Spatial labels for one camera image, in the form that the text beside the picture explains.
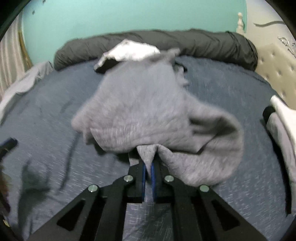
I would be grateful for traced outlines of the cream tufted headboard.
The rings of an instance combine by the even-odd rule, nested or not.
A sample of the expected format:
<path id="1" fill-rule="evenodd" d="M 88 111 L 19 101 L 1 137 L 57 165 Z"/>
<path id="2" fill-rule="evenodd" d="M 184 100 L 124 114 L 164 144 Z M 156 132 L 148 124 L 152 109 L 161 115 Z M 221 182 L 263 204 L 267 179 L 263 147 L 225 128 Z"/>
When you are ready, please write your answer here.
<path id="1" fill-rule="evenodd" d="M 295 43 L 286 37 L 253 43 L 258 52 L 255 72 L 271 85 L 290 108 L 295 109 Z"/>

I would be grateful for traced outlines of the beige striped curtain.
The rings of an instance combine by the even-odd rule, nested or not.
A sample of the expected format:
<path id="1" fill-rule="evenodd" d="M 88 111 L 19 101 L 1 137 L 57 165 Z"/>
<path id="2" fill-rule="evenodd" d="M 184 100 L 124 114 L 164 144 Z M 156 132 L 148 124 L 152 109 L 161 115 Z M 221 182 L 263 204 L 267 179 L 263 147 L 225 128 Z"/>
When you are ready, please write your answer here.
<path id="1" fill-rule="evenodd" d="M 1 40 L 1 97 L 32 65 L 23 37 L 23 14 L 19 13 Z"/>

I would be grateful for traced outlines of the blue patterned bed sheet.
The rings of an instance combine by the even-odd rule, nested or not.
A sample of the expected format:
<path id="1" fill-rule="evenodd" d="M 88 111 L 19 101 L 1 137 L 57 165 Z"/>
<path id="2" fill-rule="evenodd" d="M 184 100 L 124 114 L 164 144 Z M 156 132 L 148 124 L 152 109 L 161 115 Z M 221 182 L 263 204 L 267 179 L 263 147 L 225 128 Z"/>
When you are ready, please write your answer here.
<path id="1" fill-rule="evenodd" d="M 232 113 L 244 129 L 243 159 L 214 190 L 268 240 L 280 240 L 293 221 L 290 185 L 280 149 L 269 137 L 263 110 L 275 94 L 255 72 L 210 59 L 182 56 L 188 90 Z M 26 240 L 91 184 L 106 186 L 125 175 L 126 155 L 84 143 L 71 120 L 102 76 L 94 62 L 53 71 L 21 97 L 1 125 L 1 141 L 18 146 L 3 161 L 9 182 L 8 217 Z"/>

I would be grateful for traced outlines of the light grey blanket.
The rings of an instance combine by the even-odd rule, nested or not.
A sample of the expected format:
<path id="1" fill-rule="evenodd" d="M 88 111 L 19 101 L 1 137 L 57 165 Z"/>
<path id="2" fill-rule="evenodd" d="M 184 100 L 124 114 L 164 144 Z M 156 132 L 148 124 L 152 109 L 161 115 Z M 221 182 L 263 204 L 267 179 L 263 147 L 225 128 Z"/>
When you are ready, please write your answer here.
<path id="1" fill-rule="evenodd" d="M 4 92 L 1 99 L 1 125 L 20 97 L 29 92 L 40 80 L 53 70 L 54 68 L 49 61 L 38 63 L 30 70 L 26 71 L 23 77 L 16 80 Z"/>

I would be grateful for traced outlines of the folded white grey clothes stack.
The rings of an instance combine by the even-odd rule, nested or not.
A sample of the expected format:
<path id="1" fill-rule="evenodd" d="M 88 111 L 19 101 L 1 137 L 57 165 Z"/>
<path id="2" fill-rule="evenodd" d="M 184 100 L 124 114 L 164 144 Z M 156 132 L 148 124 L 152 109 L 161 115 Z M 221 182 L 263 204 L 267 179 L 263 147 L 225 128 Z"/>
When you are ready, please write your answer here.
<path id="1" fill-rule="evenodd" d="M 267 131 L 283 156 L 292 195 L 291 213 L 295 215 L 295 110 L 273 95 L 262 115 Z"/>

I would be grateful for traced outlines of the dark grey rolled duvet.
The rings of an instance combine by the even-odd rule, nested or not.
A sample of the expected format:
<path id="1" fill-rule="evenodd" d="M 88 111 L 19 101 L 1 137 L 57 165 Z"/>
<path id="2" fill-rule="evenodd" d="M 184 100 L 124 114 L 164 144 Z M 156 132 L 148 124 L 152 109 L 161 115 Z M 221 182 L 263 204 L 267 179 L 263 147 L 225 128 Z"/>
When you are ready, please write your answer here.
<path id="1" fill-rule="evenodd" d="M 235 32 L 143 30 L 105 34 L 66 42 L 54 55 L 55 70 L 100 58 L 124 39 L 146 43 L 159 50 L 180 49 L 181 55 L 209 58 L 254 71 L 258 52 L 250 40 Z"/>

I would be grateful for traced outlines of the white black garment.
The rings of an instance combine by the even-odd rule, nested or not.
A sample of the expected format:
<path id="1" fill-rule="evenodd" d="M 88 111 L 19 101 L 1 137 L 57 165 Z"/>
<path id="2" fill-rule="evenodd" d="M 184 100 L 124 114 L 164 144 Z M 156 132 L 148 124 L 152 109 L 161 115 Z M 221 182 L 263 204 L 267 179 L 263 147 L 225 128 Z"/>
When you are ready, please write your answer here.
<path id="1" fill-rule="evenodd" d="M 140 61 L 159 53 L 160 50 L 153 45 L 124 39 L 114 48 L 102 54 L 99 61 L 94 65 L 94 71 L 103 74 L 119 62 Z"/>

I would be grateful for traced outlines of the grey quilted sweater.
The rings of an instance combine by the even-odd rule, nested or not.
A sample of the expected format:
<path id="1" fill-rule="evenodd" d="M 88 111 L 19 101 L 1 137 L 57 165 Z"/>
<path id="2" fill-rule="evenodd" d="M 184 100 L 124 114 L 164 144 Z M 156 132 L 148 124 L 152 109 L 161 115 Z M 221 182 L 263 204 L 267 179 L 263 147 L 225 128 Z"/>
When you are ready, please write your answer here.
<path id="1" fill-rule="evenodd" d="M 172 175 L 197 187 L 228 179 L 243 157 L 243 129 L 227 111 L 186 90 L 178 49 L 108 70 L 72 127 L 106 152 L 137 150 L 148 169 L 158 155 Z"/>

